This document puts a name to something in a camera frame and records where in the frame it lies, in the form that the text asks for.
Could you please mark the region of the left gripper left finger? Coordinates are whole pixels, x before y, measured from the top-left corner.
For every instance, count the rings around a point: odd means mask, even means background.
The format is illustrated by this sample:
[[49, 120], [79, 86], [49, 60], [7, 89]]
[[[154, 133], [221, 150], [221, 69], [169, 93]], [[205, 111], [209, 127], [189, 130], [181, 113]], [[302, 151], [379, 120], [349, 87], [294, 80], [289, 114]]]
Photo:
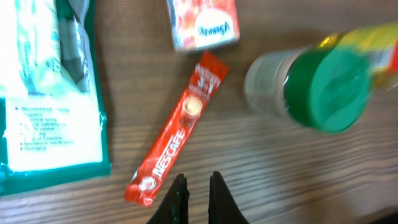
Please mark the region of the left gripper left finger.
[[189, 197], [187, 178], [178, 174], [147, 224], [188, 224]]

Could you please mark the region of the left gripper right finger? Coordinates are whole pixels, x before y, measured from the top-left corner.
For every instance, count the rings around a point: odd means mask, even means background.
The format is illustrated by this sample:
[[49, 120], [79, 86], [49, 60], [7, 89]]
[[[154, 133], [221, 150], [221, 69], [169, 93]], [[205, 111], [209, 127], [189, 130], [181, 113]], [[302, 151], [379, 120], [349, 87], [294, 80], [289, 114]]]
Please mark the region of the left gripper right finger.
[[209, 224], [249, 224], [218, 171], [210, 177]]

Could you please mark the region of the red Nescafe coffee stick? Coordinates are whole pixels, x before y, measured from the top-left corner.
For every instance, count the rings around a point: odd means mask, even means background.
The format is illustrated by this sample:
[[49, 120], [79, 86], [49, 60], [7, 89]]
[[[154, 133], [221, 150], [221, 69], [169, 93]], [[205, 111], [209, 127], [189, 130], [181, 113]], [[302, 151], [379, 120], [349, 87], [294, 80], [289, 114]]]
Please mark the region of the red Nescafe coffee stick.
[[229, 68], [209, 51], [196, 64], [169, 119], [126, 188], [128, 202], [149, 207]]

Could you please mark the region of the green white plastic package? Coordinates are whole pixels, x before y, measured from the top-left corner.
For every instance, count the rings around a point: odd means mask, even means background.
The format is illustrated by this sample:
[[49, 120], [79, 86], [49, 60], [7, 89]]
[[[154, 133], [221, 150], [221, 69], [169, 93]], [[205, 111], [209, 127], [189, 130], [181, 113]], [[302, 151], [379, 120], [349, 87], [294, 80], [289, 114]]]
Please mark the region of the green white plastic package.
[[92, 0], [1, 0], [1, 195], [107, 176]]

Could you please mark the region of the green lid white jar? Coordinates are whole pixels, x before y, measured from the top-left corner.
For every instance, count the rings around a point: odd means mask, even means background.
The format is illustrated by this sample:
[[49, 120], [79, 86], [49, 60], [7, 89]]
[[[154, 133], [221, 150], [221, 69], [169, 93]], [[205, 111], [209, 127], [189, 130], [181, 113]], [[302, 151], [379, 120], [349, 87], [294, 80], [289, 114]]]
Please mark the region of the green lid white jar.
[[259, 113], [341, 133], [363, 114], [371, 81], [365, 54], [348, 47], [304, 47], [255, 59], [246, 74], [244, 95]]

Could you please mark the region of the red white tissue pack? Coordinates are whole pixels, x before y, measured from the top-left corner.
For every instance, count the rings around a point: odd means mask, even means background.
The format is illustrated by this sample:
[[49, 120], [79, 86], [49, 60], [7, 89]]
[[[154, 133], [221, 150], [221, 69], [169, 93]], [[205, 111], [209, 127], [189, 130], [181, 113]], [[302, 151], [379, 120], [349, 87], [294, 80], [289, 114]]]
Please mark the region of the red white tissue pack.
[[240, 39], [235, 0], [167, 0], [174, 48], [205, 50]]

